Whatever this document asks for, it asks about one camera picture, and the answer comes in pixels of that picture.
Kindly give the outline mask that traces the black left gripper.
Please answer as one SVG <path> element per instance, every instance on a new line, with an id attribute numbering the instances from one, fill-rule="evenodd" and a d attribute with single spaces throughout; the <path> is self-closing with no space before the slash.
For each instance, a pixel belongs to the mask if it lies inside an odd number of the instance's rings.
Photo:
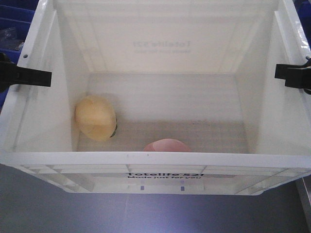
<path id="1" fill-rule="evenodd" d="M 11 85 L 26 84 L 50 87 L 52 73 L 48 71 L 17 67 L 5 53 L 0 53 L 0 92 Z"/>

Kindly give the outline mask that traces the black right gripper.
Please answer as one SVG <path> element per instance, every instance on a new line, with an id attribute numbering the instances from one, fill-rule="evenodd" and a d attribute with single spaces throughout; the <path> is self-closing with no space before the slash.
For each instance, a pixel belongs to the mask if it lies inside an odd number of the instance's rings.
<path id="1" fill-rule="evenodd" d="M 302 89 L 306 94 L 311 94 L 311 57 L 306 57 L 303 65 L 277 64 L 275 78 L 285 80 L 285 86 Z"/>

